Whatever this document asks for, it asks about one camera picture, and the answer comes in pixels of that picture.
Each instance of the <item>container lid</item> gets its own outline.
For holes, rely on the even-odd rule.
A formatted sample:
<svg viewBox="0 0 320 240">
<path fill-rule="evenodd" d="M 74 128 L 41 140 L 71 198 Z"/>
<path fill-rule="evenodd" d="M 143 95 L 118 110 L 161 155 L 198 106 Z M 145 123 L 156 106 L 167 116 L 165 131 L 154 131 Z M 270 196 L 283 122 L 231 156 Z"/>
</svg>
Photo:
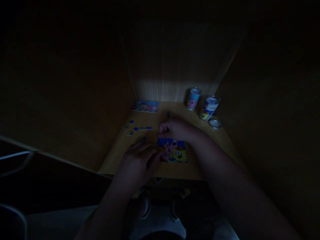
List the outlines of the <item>container lid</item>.
<svg viewBox="0 0 320 240">
<path fill-rule="evenodd" d="M 191 92 L 193 93 L 193 94 L 196 94 L 196 95 L 198 95 L 198 94 L 201 94 L 201 88 L 199 88 L 199 87 L 193 87 L 192 89 L 191 89 Z"/>
<path fill-rule="evenodd" d="M 221 122 L 219 122 L 219 121 L 216 120 L 216 119 L 211 119 L 211 120 L 209 121 L 209 125 L 210 125 L 211 127 L 213 127 L 214 129 L 219 129 L 219 128 L 222 127 Z"/>
</svg>

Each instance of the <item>cylindrical puzzle container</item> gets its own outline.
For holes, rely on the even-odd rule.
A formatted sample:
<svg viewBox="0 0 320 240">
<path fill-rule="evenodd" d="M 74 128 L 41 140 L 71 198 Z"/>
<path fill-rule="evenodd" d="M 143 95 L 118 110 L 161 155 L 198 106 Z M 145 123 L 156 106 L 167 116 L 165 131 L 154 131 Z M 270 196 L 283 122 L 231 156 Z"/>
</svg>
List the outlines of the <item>cylindrical puzzle container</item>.
<svg viewBox="0 0 320 240">
<path fill-rule="evenodd" d="M 202 120 L 208 121 L 213 112 L 218 107 L 219 103 L 221 101 L 221 98 L 211 95 L 208 96 L 206 103 L 203 105 L 202 110 L 200 111 L 200 118 Z"/>
<path fill-rule="evenodd" d="M 190 111 L 194 110 L 194 108 L 196 107 L 197 102 L 199 100 L 200 94 L 201 94 L 200 88 L 193 87 L 191 89 L 190 94 L 189 94 L 189 98 L 187 101 L 187 106 L 186 106 L 188 110 L 190 110 Z"/>
</svg>

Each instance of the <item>person's right hand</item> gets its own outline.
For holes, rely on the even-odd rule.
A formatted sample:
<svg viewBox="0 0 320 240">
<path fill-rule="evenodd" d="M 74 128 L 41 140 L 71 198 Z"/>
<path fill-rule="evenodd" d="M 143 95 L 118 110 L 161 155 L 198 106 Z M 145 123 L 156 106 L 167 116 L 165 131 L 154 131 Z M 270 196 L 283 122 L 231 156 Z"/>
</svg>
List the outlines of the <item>person's right hand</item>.
<svg viewBox="0 0 320 240">
<path fill-rule="evenodd" d="M 191 142 L 201 130 L 190 123 L 178 118 L 170 118 L 160 124 L 158 138 L 173 138 L 179 141 Z"/>
</svg>

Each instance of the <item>forearm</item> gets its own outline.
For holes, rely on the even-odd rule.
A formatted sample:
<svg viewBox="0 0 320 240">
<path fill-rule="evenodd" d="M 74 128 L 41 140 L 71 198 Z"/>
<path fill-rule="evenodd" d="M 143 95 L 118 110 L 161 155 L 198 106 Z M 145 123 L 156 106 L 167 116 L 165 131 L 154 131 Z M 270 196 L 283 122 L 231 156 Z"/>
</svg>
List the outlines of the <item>forearm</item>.
<svg viewBox="0 0 320 240">
<path fill-rule="evenodd" d="M 111 184 L 97 210 L 79 231 L 76 240 L 120 239 L 122 222 L 130 197 Z"/>
<path fill-rule="evenodd" d="M 299 238 L 265 193 L 207 134 L 197 131 L 190 144 L 215 198 L 239 237 Z"/>
</svg>

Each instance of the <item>person's left hand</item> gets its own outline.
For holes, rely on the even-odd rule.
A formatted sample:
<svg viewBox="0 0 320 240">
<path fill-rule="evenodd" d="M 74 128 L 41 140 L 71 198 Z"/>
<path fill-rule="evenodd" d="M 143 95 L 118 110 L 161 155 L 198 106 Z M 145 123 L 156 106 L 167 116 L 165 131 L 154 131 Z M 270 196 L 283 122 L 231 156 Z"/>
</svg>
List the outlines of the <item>person's left hand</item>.
<svg viewBox="0 0 320 240">
<path fill-rule="evenodd" d="M 111 185 L 132 197 L 154 174 L 161 152 L 152 143 L 138 142 L 124 154 Z"/>
</svg>

